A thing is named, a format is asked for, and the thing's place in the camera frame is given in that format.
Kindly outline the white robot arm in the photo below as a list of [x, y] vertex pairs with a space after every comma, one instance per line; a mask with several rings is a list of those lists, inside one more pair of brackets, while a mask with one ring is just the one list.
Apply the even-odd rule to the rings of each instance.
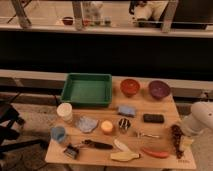
[[202, 133], [205, 128], [213, 130], [213, 102], [195, 102], [191, 105], [191, 113], [180, 122], [183, 136], [179, 150], [184, 152], [193, 143], [193, 137]]

